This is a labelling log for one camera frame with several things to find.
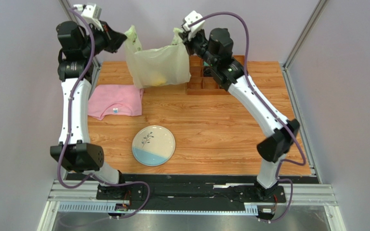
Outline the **yellow fake lemon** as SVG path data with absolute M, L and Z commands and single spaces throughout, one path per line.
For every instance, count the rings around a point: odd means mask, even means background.
M 152 87 L 159 87 L 166 85 L 167 80 L 164 75 L 155 74 L 151 76 L 151 83 L 150 85 Z

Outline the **pale green avocado plastic bag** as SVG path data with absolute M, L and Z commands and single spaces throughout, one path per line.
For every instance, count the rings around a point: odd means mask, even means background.
M 151 76 L 155 74 L 166 77 L 166 85 L 179 85 L 189 82 L 190 64 L 185 45 L 179 33 L 183 30 L 174 28 L 174 37 L 170 45 L 158 49 L 144 50 L 136 32 L 131 26 L 125 35 L 125 60 L 133 78 L 134 85 L 139 89 L 152 87 Z

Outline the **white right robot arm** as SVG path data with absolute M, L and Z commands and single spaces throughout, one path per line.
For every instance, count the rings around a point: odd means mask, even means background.
M 297 141 L 300 124 L 280 113 L 254 85 L 246 67 L 233 56 L 233 40 L 226 28 L 216 28 L 209 37 L 203 29 L 181 32 L 180 38 L 189 55 L 196 55 L 211 67 L 211 75 L 220 88 L 238 99 L 259 124 L 265 139 L 257 144 L 262 158 L 254 184 L 257 197 L 265 200 L 278 186 L 282 160 Z

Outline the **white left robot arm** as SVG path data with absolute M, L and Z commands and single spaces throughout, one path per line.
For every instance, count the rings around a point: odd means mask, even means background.
M 88 99 L 92 90 L 93 64 L 89 61 L 102 51 L 116 53 L 126 36 L 100 21 L 100 28 L 89 25 L 89 32 L 74 21 L 56 28 L 61 44 L 58 75 L 63 91 L 63 123 L 58 144 L 50 147 L 61 170 L 83 173 L 102 186 L 124 183 L 122 173 L 105 162 L 103 148 L 91 143 L 88 131 Z

